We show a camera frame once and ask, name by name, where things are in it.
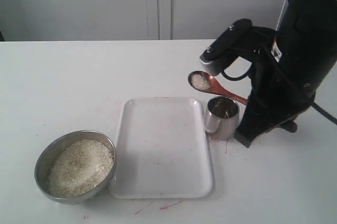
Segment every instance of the black cable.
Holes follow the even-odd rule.
[[[227,80],[230,80],[230,81],[239,81],[239,80],[242,80],[245,77],[247,77],[249,75],[250,71],[252,70],[252,68],[253,68],[253,64],[249,67],[249,69],[246,71],[246,73],[244,73],[243,75],[238,76],[238,77],[231,77],[231,76],[227,75],[226,72],[225,72],[225,69],[223,69],[223,71],[221,72],[221,74]]]
[[[283,78],[284,81],[287,82],[288,85],[290,85],[294,90],[296,90],[298,92],[298,94],[300,94],[302,96],[302,98],[304,98],[305,100],[307,100],[308,102],[311,102],[310,98],[302,91],[300,91],[283,73],[282,69],[280,68],[279,64],[277,63],[277,61],[275,60],[274,56],[272,55],[272,53],[270,52],[270,50],[264,45],[261,44],[260,47],[266,52],[267,56],[269,57],[270,61],[273,63],[273,66],[275,67],[275,69],[277,70],[277,72],[279,73],[279,75]],[[318,111],[321,115],[323,115],[325,118],[327,118],[328,120],[330,120],[332,123],[334,123],[335,125],[337,125],[337,118],[335,118],[334,116],[332,116],[329,112],[327,112],[325,109],[321,108],[318,104],[316,104],[315,102],[311,102],[311,107],[313,107],[316,111]]]

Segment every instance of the white tray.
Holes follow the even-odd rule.
[[[122,199],[198,198],[213,187],[199,101],[127,101],[117,133],[117,169],[109,185]]]

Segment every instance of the copper spoon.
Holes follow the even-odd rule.
[[[204,77],[211,85],[211,87],[209,89],[206,90],[200,90],[198,88],[196,88],[195,86],[193,86],[192,83],[192,76],[193,75],[201,75],[202,77]],[[193,71],[192,73],[189,74],[189,84],[192,88],[196,89],[197,91],[201,91],[204,93],[211,93],[211,94],[216,94],[216,95],[220,95],[220,96],[226,96],[230,99],[236,100],[244,105],[247,105],[247,99],[238,96],[228,90],[226,90],[223,86],[221,86],[221,84],[211,75],[209,75],[208,73],[204,72],[204,71]]]

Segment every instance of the label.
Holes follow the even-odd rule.
[[[277,46],[276,39],[274,40],[271,52],[272,52],[272,55],[275,57],[275,60],[277,60],[277,62],[279,62],[279,60],[280,60],[280,58],[282,56],[282,52],[279,49],[279,47]]]

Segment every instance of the white table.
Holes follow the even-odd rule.
[[[203,199],[120,200],[107,190],[82,205],[46,199],[34,181],[43,149],[71,131],[115,140],[120,109],[131,98],[211,95],[189,87],[211,41],[0,43],[1,223],[337,223],[337,127],[309,109],[295,134],[273,130],[249,149],[211,142],[214,190]],[[247,69],[238,61],[229,73]],[[316,101],[337,115],[336,68]],[[229,82],[247,96],[250,83]]]

